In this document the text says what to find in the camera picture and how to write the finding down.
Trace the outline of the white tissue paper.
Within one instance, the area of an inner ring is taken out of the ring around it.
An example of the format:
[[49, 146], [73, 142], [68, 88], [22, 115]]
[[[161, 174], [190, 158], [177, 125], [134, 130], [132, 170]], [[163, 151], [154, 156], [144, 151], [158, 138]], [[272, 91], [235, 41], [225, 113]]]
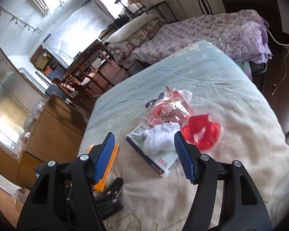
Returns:
[[144, 141], [143, 152], [150, 157], [159, 152], [175, 151], [174, 136], [180, 131], [179, 123], [170, 122], [142, 130], [138, 136]]

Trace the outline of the wooden cabinet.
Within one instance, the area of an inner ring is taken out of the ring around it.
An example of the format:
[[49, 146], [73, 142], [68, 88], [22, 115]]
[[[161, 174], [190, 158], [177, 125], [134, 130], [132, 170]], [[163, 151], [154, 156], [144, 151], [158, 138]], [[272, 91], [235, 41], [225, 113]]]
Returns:
[[33, 123], [20, 160], [0, 147], [0, 175], [22, 188], [31, 189], [36, 182], [36, 166], [50, 160], [67, 163], [76, 158], [86, 126], [78, 110], [52, 95]]

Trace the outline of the white blue medicine box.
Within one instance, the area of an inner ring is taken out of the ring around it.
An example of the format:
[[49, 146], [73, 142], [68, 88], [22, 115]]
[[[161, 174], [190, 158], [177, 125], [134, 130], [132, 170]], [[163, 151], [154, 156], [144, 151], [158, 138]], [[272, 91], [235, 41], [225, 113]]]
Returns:
[[171, 169], [178, 161], [178, 155], [174, 149], [162, 150], [148, 134], [152, 126], [143, 121], [138, 122], [129, 130], [125, 140], [134, 150], [162, 177], [169, 176]]

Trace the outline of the white blue quilt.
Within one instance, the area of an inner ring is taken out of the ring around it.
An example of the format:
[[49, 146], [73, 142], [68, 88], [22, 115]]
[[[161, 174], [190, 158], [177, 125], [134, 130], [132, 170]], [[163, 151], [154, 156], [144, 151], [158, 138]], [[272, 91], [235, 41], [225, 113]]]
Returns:
[[155, 113], [145, 105], [163, 88], [188, 91], [192, 115], [207, 115], [221, 134], [206, 151], [218, 162], [241, 161], [256, 184], [273, 227], [289, 212], [289, 146], [269, 103], [242, 69], [211, 43], [200, 41], [144, 69], [104, 93], [95, 103], [79, 153], [100, 144], [107, 133], [119, 147], [109, 180], [122, 178], [123, 209], [104, 221], [107, 230], [181, 230], [197, 187], [176, 162], [163, 177], [126, 141], [138, 125], [178, 122], [186, 139], [200, 140], [178, 112]]

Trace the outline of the red snack wrapper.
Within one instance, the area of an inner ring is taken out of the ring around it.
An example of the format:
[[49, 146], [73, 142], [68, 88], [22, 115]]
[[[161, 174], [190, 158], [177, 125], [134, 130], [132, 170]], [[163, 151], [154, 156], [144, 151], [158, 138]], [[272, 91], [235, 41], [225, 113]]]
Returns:
[[189, 90], [176, 91], [164, 86], [157, 97], [145, 104], [145, 118], [151, 126], [170, 122], [181, 125], [194, 113], [189, 105], [192, 95]]

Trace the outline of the wooden chair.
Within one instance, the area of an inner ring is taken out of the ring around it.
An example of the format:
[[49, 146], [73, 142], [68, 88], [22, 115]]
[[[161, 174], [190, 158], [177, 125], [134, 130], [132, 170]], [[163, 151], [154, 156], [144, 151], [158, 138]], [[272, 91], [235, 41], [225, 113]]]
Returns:
[[102, 77], [107, 85], [111, 85], [112, 87], [115, 86], [98, 68], [92, 67], [91, 65], [87, 68], [83, 68], [83, 65], [83, 59], [75, 60], [68, 68], [63, 79], [59, 82], [59, 89], [66, 93], [69, 99], [74, 100], [77, 97], [80, 98], [82, 94], [88, 98], [97, 99], [100, 95], [92, 93], [90, 89], [91, 84], [96, 85], [102, 93], [105, 93], [106, 88], [98, 82], [98, 76]]

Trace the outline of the bookshelf with books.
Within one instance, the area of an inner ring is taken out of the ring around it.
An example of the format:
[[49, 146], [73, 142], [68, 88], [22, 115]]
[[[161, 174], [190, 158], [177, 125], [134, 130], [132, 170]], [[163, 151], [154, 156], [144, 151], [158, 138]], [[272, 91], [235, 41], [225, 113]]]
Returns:
[[66, 68], [42, 45], [37, 48], [29, 61], [50, 80], [62, 79], [66, 72]]

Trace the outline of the wooden desk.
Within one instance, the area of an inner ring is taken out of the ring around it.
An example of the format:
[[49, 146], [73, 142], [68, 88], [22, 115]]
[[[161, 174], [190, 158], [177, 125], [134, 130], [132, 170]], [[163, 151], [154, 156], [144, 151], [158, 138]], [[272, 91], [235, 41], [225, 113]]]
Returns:
[[[99, 57], [101, 57], [102, 60], [104, 60], [106, 63], [109, 63], [110, 65], [117, 64], [113, 53], [107, 48], [107, 46], [101, 40], [97, 39], [74, 59], [72, 64], [66, 70], [62, 82], [66, 82], [68, 78], [73, 79], [72, 77], [73, 74], [81, 73], [83, 76], [89, 78], [91, 82], [93, 82], [95, 85], [97, 85], [100, 89], [104, 91], [105, 89], [101, 87], [98, 84], [98, 81], [94, 78], [94, 76], [98, 74], [107, 82], [108, 85], [114, 87], [115, 85], [110, 80], [108, 80], [98, 68], [92, 66], [94, 61], [97, 60]], [[119, 64], [117, 65], [121, 69], [123, 69], [122, 65]], [[93, 68], [94, 73], [93, 77], [90, 77], [86, 73], [86, 70], [89, 67]]]

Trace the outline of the folded floral blanket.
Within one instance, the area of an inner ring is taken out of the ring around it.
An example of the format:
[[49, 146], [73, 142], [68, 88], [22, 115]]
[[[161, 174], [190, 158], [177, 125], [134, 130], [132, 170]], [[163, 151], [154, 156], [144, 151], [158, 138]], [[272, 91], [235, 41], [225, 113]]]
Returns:
[[165, 24], [165, 21], [156, 17], [129, 36], [126, 40], [118, 43], [110, 43], [108, 41], [107, 48], [113, 53], [116, 62], [121, 63], [131, 55], [133, 50], [151, 40]]

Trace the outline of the white window curtain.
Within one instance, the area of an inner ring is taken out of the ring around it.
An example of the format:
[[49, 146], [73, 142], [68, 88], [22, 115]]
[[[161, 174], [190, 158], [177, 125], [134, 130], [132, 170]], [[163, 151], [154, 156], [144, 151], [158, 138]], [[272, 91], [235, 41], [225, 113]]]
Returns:
[[43, 44], [44, 48], [67, 69], [79, 52], [98, 39], [113, 19], [93, 3], [76, 10]]

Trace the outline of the white pillow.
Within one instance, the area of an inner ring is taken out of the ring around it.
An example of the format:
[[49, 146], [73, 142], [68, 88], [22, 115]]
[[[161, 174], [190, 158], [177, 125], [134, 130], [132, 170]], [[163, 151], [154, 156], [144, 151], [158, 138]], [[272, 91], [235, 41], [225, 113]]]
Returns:
[[108, 43], [120, 43], [127, 40], [133, 34], [135, 34], [139, 29], [148, 24], [153, 19], [157, 18], [156, 15], [145, 14], [135, 19], [129, 21], [127, 24], [123, 25], [116, 32], [114, 32], [107, 40]]

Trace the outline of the purple floral bed sheet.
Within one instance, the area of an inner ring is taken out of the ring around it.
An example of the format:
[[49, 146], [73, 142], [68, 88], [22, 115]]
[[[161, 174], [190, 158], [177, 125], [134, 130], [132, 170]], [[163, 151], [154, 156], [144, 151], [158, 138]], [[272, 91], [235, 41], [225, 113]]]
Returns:
[[268, 47], [268, 27], [269, 24], [252, 9], [202, 15], [163, 25], [151, 40], [133, 50], [132, 54], [137, 60], [155, 64], [204, 40], [234, 62], [262, 64], [272, 58]]

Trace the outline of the black metal bed headboard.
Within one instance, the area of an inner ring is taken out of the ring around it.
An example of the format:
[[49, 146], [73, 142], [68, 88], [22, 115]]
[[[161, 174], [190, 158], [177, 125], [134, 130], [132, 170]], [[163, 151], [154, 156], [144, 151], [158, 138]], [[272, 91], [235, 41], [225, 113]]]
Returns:
[[178, 22], [177, 17], [166, 1], [159, 2], [152, 6], [144, 5], [142, 2], [132, 4], [128, 7], [125, 7], [123, 12], [130, 20], [142, 15], [152, 14], [160, 17], [166, 23]]

